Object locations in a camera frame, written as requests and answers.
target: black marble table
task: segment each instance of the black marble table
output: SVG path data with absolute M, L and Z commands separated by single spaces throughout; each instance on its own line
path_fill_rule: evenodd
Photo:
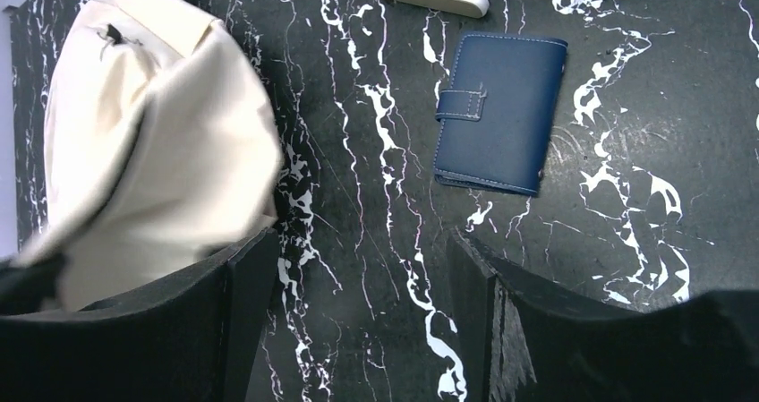
M 13 19 L 22 240 L 45 221 L 47 85 L 87 1 L 29 0 Z M 756 286 L 759 0 L 491 0 L 481 20 L 384 0 L 200 5 L 266 82 L 286 155 L 254 400 L 464 400 L 454 226 L 639 311 Z M 432 182 L 436 95 L 463 30 L 569 42 L 539 198 Z

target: black logo on bag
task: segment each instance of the black logo on bag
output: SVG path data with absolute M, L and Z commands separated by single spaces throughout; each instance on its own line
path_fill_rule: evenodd
M 111 46 L 119 46 L 124 43 L 130 43 L 135 44 L 140 47 L 142 47 L 142 43 L 138 40 L 131 40 L 126 38 L 124 35 L 121 34 L 121 31 L 117 29 L 113 24 L 108 23 L 108 26 L 105 30 L 99 30 L 98 36 L 106 41 L 106 44 L 103 46 L 103 49 L 100 50 L 100 60 L 103 60 L 103 54 L 106 52 L 106 48 Z

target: cream canvas bag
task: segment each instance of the cream canvas bag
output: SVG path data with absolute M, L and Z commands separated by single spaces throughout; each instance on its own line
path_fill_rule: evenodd
M 266 91 L 224 23 L 183 0 L 90 0 L 45 115 L 48 224 L 14 266 L 63 252 L 63 308 L 179 270 L 277 220 Z

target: white marble veining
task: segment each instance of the white marble veining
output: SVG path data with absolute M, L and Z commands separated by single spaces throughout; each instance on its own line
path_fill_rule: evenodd
M 30 1 L 25 26 L 45 51 L 28 66 L 14 66 L 14 78 L 37 79 L 26 105 L 46 104 L 66 32 L 59 24 L 70 21 L 74 5 L 88 1 Z M 578 267 L 579 284 L 595 285 L 605 302 L 638 309 L 657 296 L 685 302 L 701 277 L 694 249 L 722 247 L 711 230 L 694 229 L 690 210 L 694 201 L 706 200 L 705 189 L 692 194 L 677 177 L 631 159 L 627 150 L 632 134 L 643 143 L 675 141 L 650 124 L 635 128 L 641 119 L 682 116 L 642 113 L 640 99 L 682 98 L 666 85 L 640 91 L 638 100 L 621 93 L 627 73 L 659 55 L 681 31 L 640 5 L 629 7 L 630 0 L 490 0 L 491 14 L 481 22 L 385 0 L 202 1 L 211 1 L 262 80 L 277 83 L 271 103 L 286 155 L 277 190 L 288 211 L 278 227 L 281 305 L 269 311 L 257 359 L 266 364 L 267 400 L 344 400 L 350 395 L 338 383 L 349 381 L 372 400 L 408 400 L 398 390 L 407 365 L 391 360 L 404 354 L 394 346 L 399 340 L 415 341 L 419 350 L 412 355 L 424 362 L 414 366 L 422 371 L 406 389 L 418 389 L 424 400 L 466 400 L 464 364 L 454 343 L 465 323 L 451 317 L 450 287 L 440 277 L 441 240 L 453 225 L 498 240 L 493 246 L 503 247 L 509 260 L 542 269 L 543 277 L 563 285 L 562 272 L 576 269 L 562 262 L 562 243 L 571 238 L 580 246 L 602 245 L 619 256 L 618 266 Z M 738 9 L 748 19 L 759 60 L 751 7 L 738 0 Z M 276 16 L 276 24 L 267 16 Z M 461 30 L 527 33 L 534 25 L 536 33 L 556 25 L 559 38 L 574 34 L 546 171 L 550 188 L 564 188 L 569 200 L 546 208 L 543 197 L 441 193 L 430 179 L 437 124 L 432 114 L 419 114 L 418 103 L 431 108 L 439 99 Z M 606 48 L 599 51 L 600 45 Z M 596 58 L 583 57 L 590 53 Z M 23 68 L 29 72 L 20 73 Z M 269 70 L 283 74 L 273 79 Z M 41 131 L 34 123 L 16 122 L 17 130 L 23 127 L 17 137 L 25 140 L 17 166 L 28 175 L 17 184 L 29 204 L 21 218 L 40 230 L 45 193 L 35 148 Z M 759 116 L 748 127 L 759 130 Z M 753 147 L 747 152 L 759 163 L 759 146 Z M 329 208 L 335 203 L 340 211 Z M 577 217 L 567 219 L 570 213 Z M 350 305 L 348 312 L 343 304 Z M 386 320 L 393 309 L 404 311 L 405 327 Z

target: wallet strap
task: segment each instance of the wallet strap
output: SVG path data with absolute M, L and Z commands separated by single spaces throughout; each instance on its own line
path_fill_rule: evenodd
M 435 120 L 468 120 L 476 122 L 482 115 L 482 103 L 488 93 L 485 89 L 472 90 L 442 90 Z

